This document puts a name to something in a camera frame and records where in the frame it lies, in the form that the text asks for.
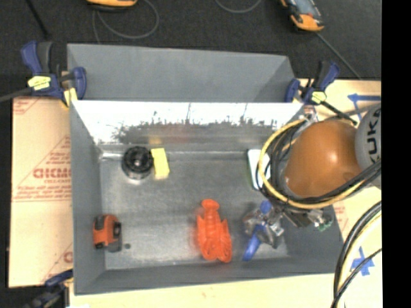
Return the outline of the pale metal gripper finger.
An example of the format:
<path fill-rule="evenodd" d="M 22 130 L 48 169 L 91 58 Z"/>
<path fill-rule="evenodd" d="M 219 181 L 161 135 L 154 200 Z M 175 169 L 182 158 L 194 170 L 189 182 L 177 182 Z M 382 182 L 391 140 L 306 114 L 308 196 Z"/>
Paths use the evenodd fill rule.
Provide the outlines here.
<path fill-rule="evenodd" d="M 284 228 L 281 219 L 266 222 L 263 226 L 263 242 L 272 248 L 278 248 L 283 241 Z"/>
<path fill-rule="evenodd" d="M 256 226 L 261 226 L 263 215 L 259 210 L 253 210 L 243 217 L 242 222 L 244 224 L 245 233 L 252 234 Z"/>

